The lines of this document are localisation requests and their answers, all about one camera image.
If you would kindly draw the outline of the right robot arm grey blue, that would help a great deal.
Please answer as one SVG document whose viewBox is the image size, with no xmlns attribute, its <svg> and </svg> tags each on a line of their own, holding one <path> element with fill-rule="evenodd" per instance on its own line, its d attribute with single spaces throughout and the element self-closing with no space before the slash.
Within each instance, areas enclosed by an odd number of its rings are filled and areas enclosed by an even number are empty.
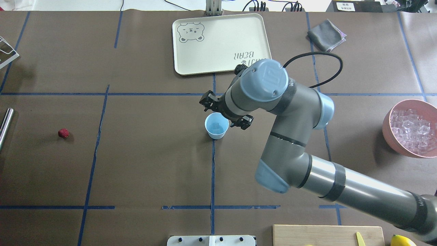
<svg viewBox="0 0 437 246">
<path fill-rule="evenodd" d="M 255 173 L 256 181 L 277 193 L 305 189 L 411 232 L 436 245 L 436 197 L 395 188 L 340 164 L 306 152 L 312 131 L 323 129 L 334 116 L 333 100 L 297 83 L 273 59 L 251 66 L 238 65 L 227 91 L 217 97 L 207 91 L 199 103 L 247 129 L 251 112 L 264 109 L 275 115 Z"/>
</svg>

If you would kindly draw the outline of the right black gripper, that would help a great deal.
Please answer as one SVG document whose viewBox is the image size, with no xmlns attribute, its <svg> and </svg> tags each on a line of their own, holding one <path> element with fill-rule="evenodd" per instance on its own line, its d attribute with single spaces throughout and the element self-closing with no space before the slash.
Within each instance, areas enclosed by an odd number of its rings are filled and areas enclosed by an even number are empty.
<svg viewBox="0 0 437 246">
<path fill-rule="evenodd" d="M 213 91 L 207 91 L 201 97 L 199 103 L 203 106 L 203 111 L 220 112 L 223 117 L 231 121 L 230 127 L 239 127 L 242 130 L 246 130 L 253 123 L 252 115 L 238 115 L 231 110 L 227 105 L 226 94 L 217 96 Z"/>
</svg>

